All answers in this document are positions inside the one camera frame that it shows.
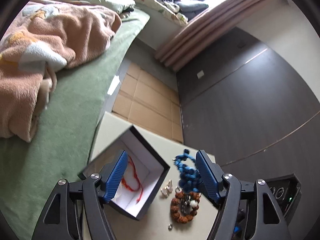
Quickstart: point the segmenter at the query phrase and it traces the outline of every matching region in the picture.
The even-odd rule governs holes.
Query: pink curtain
[[[208,8],[163,44],[155,58],[179,71],[190,60],[239,22],[272,0],[226,0]]]

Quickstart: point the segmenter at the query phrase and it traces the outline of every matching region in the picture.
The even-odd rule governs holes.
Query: pink fleece blanket
[[[31,0],[0,41],[0,137],[30,142],[55,72],[101,55],[120,26],[103,6]]]

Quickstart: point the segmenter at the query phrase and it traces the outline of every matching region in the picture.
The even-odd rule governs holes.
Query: brown bead bracelet
[[[189,214],[183,215],[181,212],[181,205],[183,205],[183,201],[186,196],[190,196],[190,200],[195,200],[198,205],[195,207],[191,207],[192,211]],[[196,192],[190,192],[188,194],[184,193],[182,190],[177,191],[176,188],[176,195],[171,200],[170,212],[171,217],[173,220],[177,221],[178,223],[186,224],[189,221],[193,220],[194,216],[197,215],[197,210],[199,209],[199,202],[200,202],[201,195]]]

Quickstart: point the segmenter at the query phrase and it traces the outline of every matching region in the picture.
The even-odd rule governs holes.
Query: red string
[[[142,187],[142,184],[141,184],[141,182],[140,182],[140,180],[139,180],[139,178],[138,178],[137,171],[136,171],[136,166],[134,165],[132,158],[131,158],[130,156],[128,156],[128,157],[129,157],[128,163],[131,164],[131,166],[133,167],[133,176],[134,176],[134,178],[136,179],[136,181],[138,182],[139,187],[138,187],[138,189],[132,189],[132,188],[127,184],[127,182],[125,181],[124,177],[122,177],[121,182],[122,182],[122,184],[124,185],[124,187],[127,188],[128,190],[130,190],[131,192],[136,192],[136,191],[138,191],[138,190],[141,188],[140,196],[139,196],[139,198],[137,199],[137,203],[138,203],[138,202],[141,200],[141,198],[142,198],[143,187]]]

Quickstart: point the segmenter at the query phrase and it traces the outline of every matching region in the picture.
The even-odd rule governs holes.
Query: table
[[[90,160],[94,159],[110,141],[116,139],[122,132],[127,130],[132,124],[120,119],[119,117],[106,112],[98,127],[95,142],[92,148]],[[173,188],[177,186],[179,172],[173,165],[172,158],[181,154],[185,148],[190,150],[190,154],[195,156],[197,150],[186,147],[182,144],[173,142],[164,137],[156,135],[141,127],[135,125],[135,128],[150,143],[150,145],[161,155],[161,157],[170,165],[170,170],[163,182],[165,187],[169,179],[172,180]],[[112,230],[117,240],[163,240],[163,239],[200,239],[205,240],[212,228],[217,216],[217,209],[205,198],[201,197],[199,203],[198,215],[193,221],[187,224],[178,224],[172,222],[170,216],[170,202],[174,197],[174,192],[168,198],[163,198],[162,194],[156,196],[152,202],[147,214],[140,221],[135,221],[121,215],[109,206],[105,206],[107,218],[111,224]],[[173,229],[168,230],[168,225],[173,223]],[[88,226],[85,219],[83,221],[83,239],[91,240]]]

